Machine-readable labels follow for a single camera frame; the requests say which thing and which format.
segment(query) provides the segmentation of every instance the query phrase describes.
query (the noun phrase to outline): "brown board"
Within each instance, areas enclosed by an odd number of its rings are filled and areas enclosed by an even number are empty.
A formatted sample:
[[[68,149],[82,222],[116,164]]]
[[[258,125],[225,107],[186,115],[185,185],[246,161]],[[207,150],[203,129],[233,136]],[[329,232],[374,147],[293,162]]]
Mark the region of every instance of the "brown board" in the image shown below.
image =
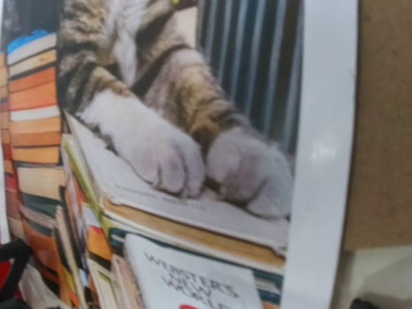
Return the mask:
[[[412,244],[412,1],[360,0],[344,249]]]

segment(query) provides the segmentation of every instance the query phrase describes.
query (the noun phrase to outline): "cat leg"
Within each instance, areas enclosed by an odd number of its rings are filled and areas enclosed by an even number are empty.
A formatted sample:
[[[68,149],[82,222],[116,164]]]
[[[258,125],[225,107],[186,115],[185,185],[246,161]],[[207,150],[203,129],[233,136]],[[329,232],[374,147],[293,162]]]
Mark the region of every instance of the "cat leg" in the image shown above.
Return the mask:
[[[154,187],[188,196],[200,193],[205,168],[199,145],[136,97],[107,89],[77,116],[88,126],[98,127],[119,156]]]
[[[293,179],[276,146],[235,127],[222,132],[207,154],[207,177],[220,184],[220,196],[264,218],[290,214]]]

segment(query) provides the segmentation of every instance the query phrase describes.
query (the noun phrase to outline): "blue object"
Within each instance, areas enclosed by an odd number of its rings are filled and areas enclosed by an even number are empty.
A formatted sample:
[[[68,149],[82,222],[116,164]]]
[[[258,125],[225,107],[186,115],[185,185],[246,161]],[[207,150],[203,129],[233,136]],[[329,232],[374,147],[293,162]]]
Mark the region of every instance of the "blue object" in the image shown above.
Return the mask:
[[[32,34],[30,35],[25,35],[22,37],[18,37],[15,40],[13,40],[12,42],[10,42],[7,46],[7,54],[12,53],[13,51],[15,51],[16,49],[32,42],[35,41],[37,39],[40,39],[41,37],[46,37],[47,35],[51,34],[51,32],[47,32],[46,30],[42,30],[42,29],[38,29],[38,30],[34,30],[32,32]]]

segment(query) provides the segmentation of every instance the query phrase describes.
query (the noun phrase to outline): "cat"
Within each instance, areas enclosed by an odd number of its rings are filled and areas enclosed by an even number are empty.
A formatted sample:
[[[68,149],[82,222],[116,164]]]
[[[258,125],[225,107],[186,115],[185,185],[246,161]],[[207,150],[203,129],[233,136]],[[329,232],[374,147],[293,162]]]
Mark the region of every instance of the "cat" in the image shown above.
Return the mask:
[[[97,60],[112,43],[121,79]],[[253,215],[290,214],[286,156],[225,98],[171,1],[66,0],[58,47],[62,107],[145,181],[196,197],[207,180]]]

